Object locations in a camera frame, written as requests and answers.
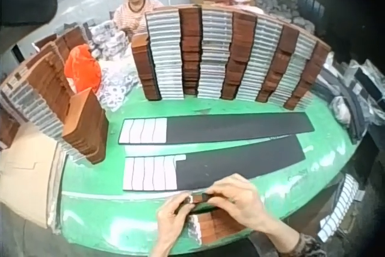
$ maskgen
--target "red plastic bag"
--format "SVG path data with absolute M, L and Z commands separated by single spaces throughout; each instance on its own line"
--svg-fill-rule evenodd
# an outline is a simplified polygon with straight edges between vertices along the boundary
M 92 88 L 96 93 L 102 82 L 102 71 L 99 63 L 92 57 L 88 45 L 79 45 L 70 51 L 64 65 L 66 78 L 72 78 L 76 92 Z

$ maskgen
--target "black object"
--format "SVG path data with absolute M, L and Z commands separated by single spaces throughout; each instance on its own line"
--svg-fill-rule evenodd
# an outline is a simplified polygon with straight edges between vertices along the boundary
M 332 100 L 336 97 L 330 91 L 330 89 L 318 79 L 316 80 L 316 82 L 312 86 L 311 92 L 314 93 L 319 98 L 326 101 L 328 104 L 330 104 L 332 102 Z M 350 137 L 352 143 L 357 143 L 357 139 L 358 139 L 357 128 L 356 128 L 354 122 L 352 121 L 352 119 L 350 120 L 350 124 L 348 127 L 348 133 L 349 133 L 349 137 Z
M 351 115 L 351 123 L 348 130 L 349 136 L 352 144 L 356 144 L 363 138 L 365 133 L 365 119 L 356 94 L 351 89 L 346 87 L 343 81 L 334 76 L 329 70 L 323 68 L 319 75 L 330 85 L 335 85 L 339 88 L 341 96 L 344 98 Z
M 363 86 L 366 92 L 376 101 L 378 106 L 385 111 L 385 100 L 381 90 L 372 82 L 372 80 L 358 68 L 354 74 L 355 79 Z
M 312 131 L 306 113 L 180 116 L 167 118 L 166 144 L 253 140 Z
M 185 161 L 176 162 L 177 189 L 206 188 L 234 173 L 251 179 L 304 159 L 301 144 L 294 135 L 246 146 L 191 153 Z
M 54 18 L 57 9 L 57 0 L 0 0 L 0 25 L 43 25 Z

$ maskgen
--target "gray fabric pile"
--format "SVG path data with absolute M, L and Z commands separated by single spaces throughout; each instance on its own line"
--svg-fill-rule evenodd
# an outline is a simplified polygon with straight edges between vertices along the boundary
M 120 60 L 127 57 L 128 40 L 123 31 L 119 31 L 111 20 L 89 27 L 91 32 L 89 45 L 92 56 L 97 60 Z
M 302 27 L 311 34 L 315 32 L 314 23 L 300 16 L 298 0 L 256 0 L 256 6 L 266 14 Z

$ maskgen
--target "green table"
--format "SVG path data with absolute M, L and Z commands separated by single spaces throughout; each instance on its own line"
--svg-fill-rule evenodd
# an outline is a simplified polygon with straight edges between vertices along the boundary
M 90 166 L 67 162 L 61 192 L 62 234 L 71 243 L 98 250 L 147 255 L 156 241 L 156 210 L 174 193 L 128 193 L 122 190 L 126 152 L 118 145 L 125 118 L 170 117 L 196 114 L 275 113 L 285 109 L 273 104 L 186 98 L 184 101 L 149 102 L 136 88 L 116 112 L 108 112 L 109 136 L 106 159 Z M 317 195 L 349 161 L 357 146 L 335 121 L 327 105 L 317 97 L 306 110 L 314 132 L 299 134 L 306 160 L 252 179 L 276 217 L 283 218 Z M 233 141 L 177 146 L 132 146 L 131 156 L 172 155 L 265 140 Z M 221 240 L 235 241 L 248 232 Z M 204 250 L 183 232 L 172 253 Z

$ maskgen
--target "striped shirt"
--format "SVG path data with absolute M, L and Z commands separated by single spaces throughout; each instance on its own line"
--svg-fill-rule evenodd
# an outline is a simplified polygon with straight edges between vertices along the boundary
M 143 8 L 139 12 L 134 12 L 130 9 L 128 2 L 126 2 L 116 9 L 114 22 L 120 30 L 127 33 L 129 39 L 132 39 L 135 35 L 147 33 L 147 24 L 144 14 L 162 6 L 163 4 L 158 0 L 145 0 Z M 139 26 L 133 31 L 127 30 L 133 20 L 139 21 Z

